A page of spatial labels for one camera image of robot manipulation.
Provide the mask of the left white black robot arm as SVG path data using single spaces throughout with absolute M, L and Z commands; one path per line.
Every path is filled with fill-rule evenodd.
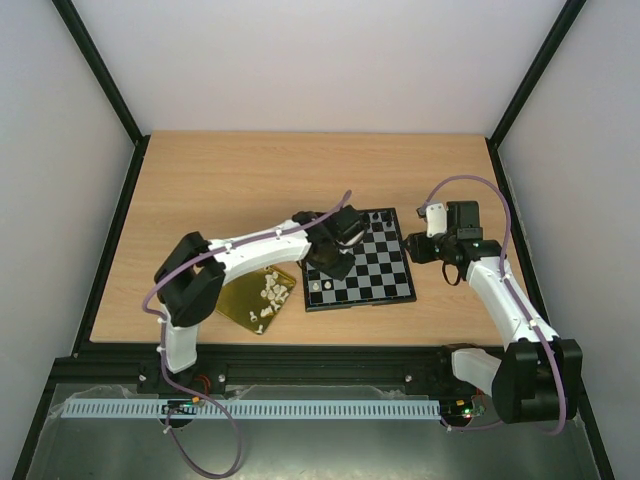
M 143 301 L 143 310 L 156 314 L 162 327 L 162 366 L 176 374 L 196 363 L 199 325 L 214 312 L 228 283 L 286 262 L 307 263 L 342 280 L 355 265 L 349 250 L 363 240 L 368 226 L 353 206 L 338 205 L 325 213 L 300 211 L 274 227 L 236 238 L 185 235 L 156 272 Z

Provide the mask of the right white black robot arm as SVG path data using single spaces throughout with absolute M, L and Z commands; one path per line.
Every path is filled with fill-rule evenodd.
M 502 340 L 497 358 L 480 347 L 458 344 L 436 367 L 436 379 L 455 392 L 467 383 L 491 397 L 506 424 L 575 417 L 582 351 L 539 315 L 516 281 L 502 244 L 486 240 L 475 201 L 431 203 L 418 208 L 426 230 L 407 236 L 412 262 L 453 266 L 481 299 Z

